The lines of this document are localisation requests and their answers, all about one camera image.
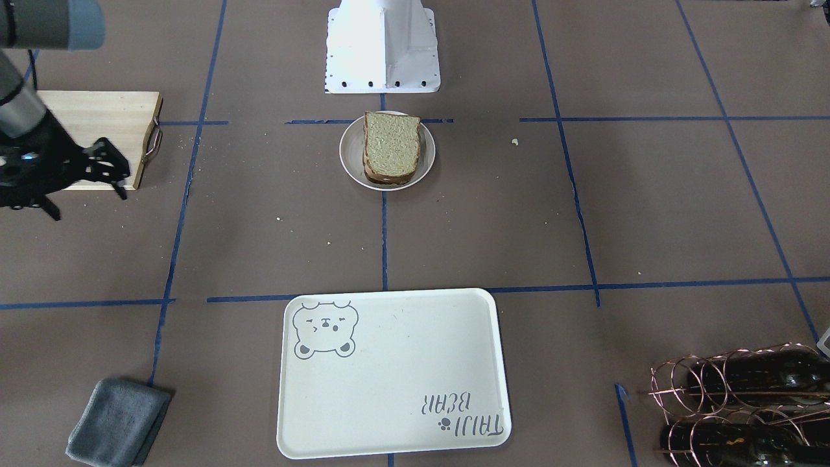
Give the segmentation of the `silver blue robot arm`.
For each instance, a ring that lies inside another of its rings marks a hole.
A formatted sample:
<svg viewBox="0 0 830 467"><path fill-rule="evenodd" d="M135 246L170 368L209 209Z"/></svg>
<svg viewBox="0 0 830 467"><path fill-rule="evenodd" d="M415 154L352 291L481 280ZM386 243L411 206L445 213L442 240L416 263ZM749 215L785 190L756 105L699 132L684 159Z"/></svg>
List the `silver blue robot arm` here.
<svg viewBox="0 0 830 467"><path fill-rule="evenodd" d="M106 39L97 1L1 3L1 205L62 218L50 194L80 181L127 198L128 160L106 137L84 147L38 95L37 50L91 51Z"/></svg>

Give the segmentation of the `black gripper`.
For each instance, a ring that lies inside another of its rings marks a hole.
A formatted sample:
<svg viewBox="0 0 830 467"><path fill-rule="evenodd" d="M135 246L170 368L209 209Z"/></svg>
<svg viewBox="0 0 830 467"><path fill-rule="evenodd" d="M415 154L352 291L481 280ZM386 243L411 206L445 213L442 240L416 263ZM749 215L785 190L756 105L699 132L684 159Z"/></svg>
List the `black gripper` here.
<svg viewBox="0 0 830 467"><path fill-rule="evenodd" d="M60 221L60 209L48 195L86 180L109 184L119 198L127 200L128 177L128 160L108 138L80 146L54 116L45 116L21 137L2 136L4 208L40 209L54 221Z"/></svg>

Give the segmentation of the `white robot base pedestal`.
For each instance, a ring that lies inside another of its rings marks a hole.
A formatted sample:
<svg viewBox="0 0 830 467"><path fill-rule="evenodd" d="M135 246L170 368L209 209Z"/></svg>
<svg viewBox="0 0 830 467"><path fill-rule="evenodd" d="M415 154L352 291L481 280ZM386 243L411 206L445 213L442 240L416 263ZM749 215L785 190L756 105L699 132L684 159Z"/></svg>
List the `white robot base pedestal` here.
<svg viewBox="0 0 830 467"><path fill-rule="evenodd" d="M438 30L421 1L342 1L327 18L324 91L434 93Z"/></svg>

